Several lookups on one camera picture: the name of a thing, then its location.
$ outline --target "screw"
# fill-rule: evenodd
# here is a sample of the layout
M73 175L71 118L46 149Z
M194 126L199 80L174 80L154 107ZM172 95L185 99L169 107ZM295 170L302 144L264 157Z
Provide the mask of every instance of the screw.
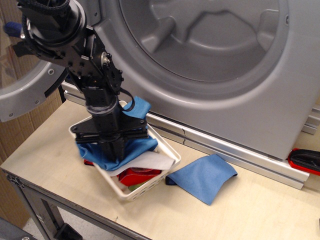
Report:
M52 68L51 68L51 69L49 69L49 70L48 70L48 74L49 74L49 75L53 75L53 74L55 74L55 70L53 70Z
M110 64L110 59L108 58L108 54L105 51L101 54L100 61L101 61L101 66Z

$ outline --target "plastic basket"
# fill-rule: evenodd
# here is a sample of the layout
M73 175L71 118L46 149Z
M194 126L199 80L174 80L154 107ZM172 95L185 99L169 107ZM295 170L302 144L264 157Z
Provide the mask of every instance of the plastic basket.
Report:
M90 118L91 116L87 117L86 119L83 119L77 124L84 122ZM158 142L158 145L155 148L154 152L165 155L174 160L174 163L169 170L163 170L161 174L146 181L143 185L139 186L137 189L130 191L128 186L123 185L122 183L119 182L117 176L110 176L108 172L102 169L98 164L95 164L95 163L93 164L95 168L98 170L98 172L112 187L112 189L115 191L118 197L124 201L133 201L139 196L143 195L148 190L150 190L151 188L153 188L155 185L160 183L161 180L168 174L168 172L174 169L181 161L181 156L149 124L147 126L148 126L147 128L148 135L153 139L156 139ZM75 137L75 134L71 132L71 127L69 128L69 132L72 134L72 136Z

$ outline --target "table top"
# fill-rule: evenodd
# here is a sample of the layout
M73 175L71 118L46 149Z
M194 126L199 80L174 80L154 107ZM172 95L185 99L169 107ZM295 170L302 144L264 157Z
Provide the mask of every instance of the table top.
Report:
M222 186L210 206L164 181L132 202L119 200L97 169L83 164L68 131L88 116L85 107L66 101L1 168L154 240L320 237L316 175L298 190L234 165L238 176ZM167 141L181 155L176 169L206 155ZM302 132L295 147L320 151L320 132Z

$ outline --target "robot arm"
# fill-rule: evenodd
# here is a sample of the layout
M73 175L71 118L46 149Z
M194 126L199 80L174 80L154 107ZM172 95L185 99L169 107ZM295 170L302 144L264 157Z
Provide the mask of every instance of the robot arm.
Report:
M130 93L121 88L122 71L95 30L87 26L83 8L73 0L17 1L29 50L39 59L66 67L84 94L92 118L72 126L76 142L98 143L108 159L121 161L127 140L148 136L147 123L123 113L118 95ZM133 107L132 99L127 111Z

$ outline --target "blue cloth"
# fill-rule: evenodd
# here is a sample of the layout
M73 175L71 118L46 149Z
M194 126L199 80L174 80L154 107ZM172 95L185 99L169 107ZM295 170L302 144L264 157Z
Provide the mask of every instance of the blue cloth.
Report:
M237 174L221 157L209 155L169 174L166 182L173 181L205 204L211 205L225 181Z
M138 119L144 119L149 112L151 105L149 102L143 100L142 98L135 96L134 97L134 108L131 111L123 111L123 113L129 117L134 117ZM123 109L127 110L131 107L132 101L123 107Z
M131 111L124 111L123 113L130 117L144 119L148 111L150 110L150 103L137 96L134 97L134 101L134 108ZM124 109L128 109L130 106L131 102L124 106ZM157 147L157 145L157 140L151 137L129 140L125 144L124 159L122 161L120 161L119 159L117 159L116 161L112 161L107 159L101 147L96 143L77 144L80 155L83 159L96 163L102 169L108 171L117 170L118 168L132 161L146 151L153 151Z

